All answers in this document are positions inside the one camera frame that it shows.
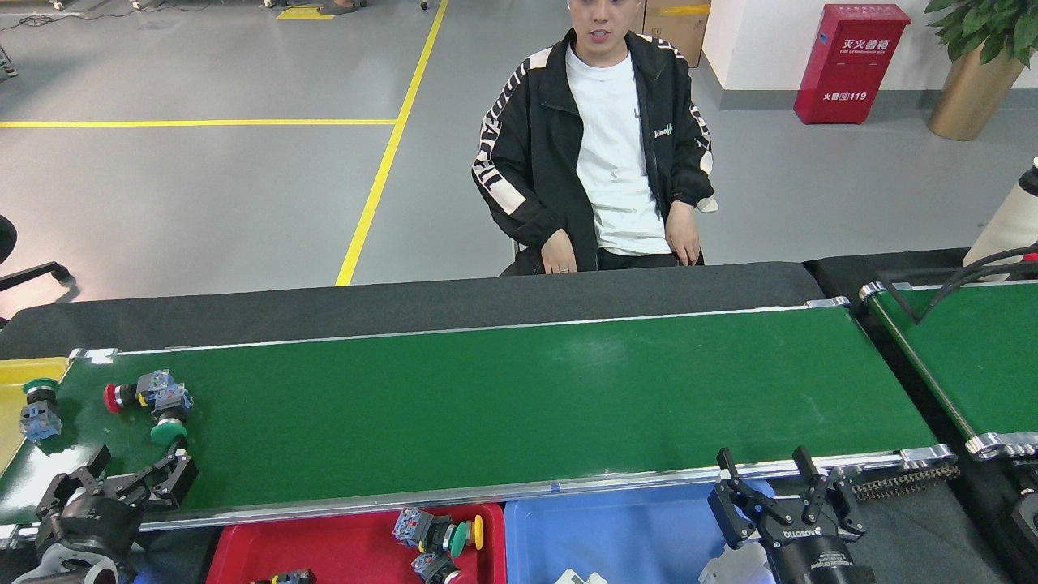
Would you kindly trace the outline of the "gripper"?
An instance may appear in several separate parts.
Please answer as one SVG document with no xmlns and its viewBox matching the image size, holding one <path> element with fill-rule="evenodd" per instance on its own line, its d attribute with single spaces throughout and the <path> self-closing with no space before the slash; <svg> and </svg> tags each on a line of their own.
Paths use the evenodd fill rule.
<svg viewBox="0 0 1038 584">
<path fill-rule="evenodd" d="M 134 473 L 122 484 L 122 501 L 118 501 L 101 496 L 101 474 L 110 461 L 109 449 L 101 446 L 84 466 L 70 474 L 56 474 L 40 497 L 36 516 L 42 520 L 42 563 L 48 568 L 66 560 L 95 563 L 106 558 L 129 569 L 127 555 L 144 510 L 177 508 L 198 476 L 187 449 L 173 448 Z M 78 489 L 88 496 L 67 504 Z"/>
<path fill-rule="evenodd" d="M 729 449 L 718 451 L 722 473 L 708 503 L 727 546 L 741 548 L 759 536 L 776 583 L 875 583 L 874 571 L 856 563 L 847 547 L 866 528 L 845 470 L 835 466 L 821 474 L 804 446 L 794 450 L 793 461 L 807 483 L 804 524 L 795 522 L 795 496 L 764 495 L 740 476 Z"/>
</svg>

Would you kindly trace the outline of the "person's left hand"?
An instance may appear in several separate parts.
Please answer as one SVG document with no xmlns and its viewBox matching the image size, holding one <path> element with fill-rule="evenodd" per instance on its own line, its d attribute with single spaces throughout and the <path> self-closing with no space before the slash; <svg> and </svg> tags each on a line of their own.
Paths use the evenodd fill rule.
<svg viewBox="0 0 1038 584">
<path fill-rule="evenodd" d="M 683 202 L 672 203 L 665 219 L 665 240 L 680 265 L 696 265 L 701 258 L 696 208 Z"/>
</svg>

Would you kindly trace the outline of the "person's right hand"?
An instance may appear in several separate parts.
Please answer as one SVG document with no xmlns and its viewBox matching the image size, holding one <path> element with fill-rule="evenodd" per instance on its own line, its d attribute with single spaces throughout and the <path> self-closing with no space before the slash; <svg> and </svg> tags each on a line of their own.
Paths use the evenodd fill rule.
<svg viewBox="0 0 1038 584">
<path fill-rule="evenodd" d="M 573 244 L 566 230 L 558 229 L 541 247 L 545 274 L 575 273 L 578 271 Z"/>
</svg>

